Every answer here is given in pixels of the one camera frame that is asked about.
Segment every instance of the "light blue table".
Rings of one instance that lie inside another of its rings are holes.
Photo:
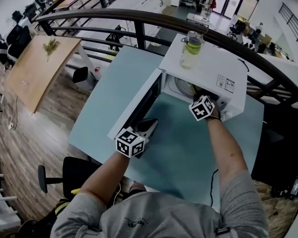
[[[121,113],[159,66],[162,57],[124,47],[88,98],[71,132],[70,144],[104,163],[115,151],[107,137]],[[225,122],[242,148],[250,172],[259,146],[264,106],[246,96],[242,114]],[[140,159],[132,158],[126,176],[156,190],[199,203],[210,203],[211,176],[216,170],[205,121],[196,122],[188,103],[160,94],[147,113],[158,127]],[[214,208],[219,209],[215,175]]]

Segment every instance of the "metal railing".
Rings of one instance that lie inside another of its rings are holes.
[[[283,16],[287,25],[290,27],[292,32],[296,37],[296,41],[298,42],[298,19],[293,14],[293,12],[283,3],[282,7],[279,10],[279,13]]]
[[[57,10],[57,7],[62,3],[64,2],[65,0],[57,0],[56,2],[54,2],[50,7],[48,7],[47,9],[45,9],[44,12],[42,12],[41,16],[43,15],[47,15],[47,14],[50,14],[50,13],[54,13],[55,10]],[[67,7],[65,8],[61,8],[59,9],[59,11],[66,11],[66,10],[69,10],[72,6],[74,6],[78,1],[80,0],[74,0],[72,1]],[[90,2],[92,2],[93,0],[87,0],[85,1],[84,3],[82,3],[77,9],[82,9],[82,8],[85,8],[85,6],[87,4],[89,4]],[[96,6],[98,6],[99,4],[101,5],[102,8],[106,8],[108,5],[112,4],[115,0],[98,0],[96,3],[94,3],[92,6],[90,6],[89,8],[95,8]],[[70,25],[69,27],[72,27],[72,26],[76,26],[77,23],[79,22],[81,18],[76,18],[74,19],[73,22],[70,22]],[[83,27],[88,21],[90,21],[91,18],[87,18],[81,25],[80,27]],[[48,24],[51,26],[55,21],[54,20],[51,20],[48,22]],[[61,23],[58,23],[58,27],[61,27],[63,26],[66,22],[68,22],[68,19],[65,19],[63,20]],[[47,23],[42,25],[42,28],[45,32],[49,31],[50,28],[47,26]],[[63,33],[62,33],[62,36],[66,35],[68,33],[68,30],[65,30]]]
[[[114,29],[107,28],[96,28],[96,27],[50,27],[46,33],[48,35],[55,35],[56,30],[83,30],[83,31],[93,31],[93,32],[104,32],[104,33],[112,33],[120,36],[129,36],[132,38],[136,38],[137,46],[136,48],[146,50],[148,52],[155,53],[146,48],[146,41],[158,43],[167,47],[170,47],[171,42],[167,40],[163,40],[161,38],[148,36],[145,34],[144,24],[150,24],[158,27],[167,28],[170,30],[174,30],[183,34],[187,34],[188,31],[196,31],[200,34],[204,35],[204,39],[207,42],[210,42],[220,48],[226,49],[227,51],[239,56],[245,61],[253,64],[258,67],[268,76],[272,77],[273,80],[268,84],[262,84],[256,79],[248,76],[247,80],[256,86],[257,88],[248,89],[247,94],[256,100],[260,101],[265,105],[270,105],[269,103],[263,100],[263,96],[270,96],[275,98],[280,103],[280,106],[290,106],[293,103],[298,102],[298,87],[287,77],[285,76],[279,69],[277,69],[274,65],[272,65],[269,61],[248,49],[244,45],[232,40],[231,38],[216,32],[212,29],[208,29],[206,31],[206,27],[203,25],[194,24],[182,19],[178,19],[175,17],[138,11],[138,10],[127,10],[127,9],[80,9],[80,10],[71,10],[65,12],[58,12],[53,14],[48,14],[37,18],[37,21],[40,24],[46,24],[46,22],[50,20],[59,20],[59,19],[70,19],[70,18],[104,18],[104,19],[118,19],[118,20],[126,20],[132,21],[135,26],[135,32],[129,31],[120,31]],[[126,46],[126,44],[116,43],[106,40],[99,40],[94,38],[86,38],[86,37],[75,37],[80,38],[86,42],[100,43],[105,45],[113,45],[117,47]],[[95,49],[91,47],[83,46],[85,50],[100,52],[103,54],[108,54],[115,56],[116,53],[111,51],[104,51],[101,49]],[[110,59],[105,59],[102,57],[98,57],[95,55],[87,54],[90,58],[98,59],[102,61],[111,62]],[[276,89],[283,87],[287,93],[290,93],[290,96],[285,96],[285,94],[276,91]]]

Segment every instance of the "bracelet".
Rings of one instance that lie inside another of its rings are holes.
[[[222,121],[219,117],[216,117],[216,116],[213,116],[213,115],[208,116],[206,119],[217,119],[217,120]]]

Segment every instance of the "sticker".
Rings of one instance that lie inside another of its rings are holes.
[[[225,90],[234,93],[234,81],[230,80],[230,79],[226,79],[226,84],[225,84]]]
[[[218,75],[217,86],[225,89],[225,84],[226,84],[226,77],[223,77],[222,75]]]
[[[231,93],[234,93],[234,85],[235,82],[222,76],[222,75],[218,75],[218,81],[217,81],[217,86],[219,86],[220,88],[223,88]]]

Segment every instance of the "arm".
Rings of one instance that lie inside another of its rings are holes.
[[[236,140],[220,120],[207,119],[212,148],[219,169],[220,184],[227,184],[234,174],[247,170],[247,166]]]
[[[87,179],[79,192],[100,199],[106,205],[123,178],[128,164],[128,157],[115,152]]]
[[[218,111],[213,115],[219,117]],[[238,237],[267,237],[265,212],[241,148],[220,120],[207,119],[207,124],[219,169],[223,227]]]
[[[128,157],[115,152],[99,167],[58,216],[51,238],[75,238],[82,226],[97,229],[105,205],[122,179],[128,163]]]

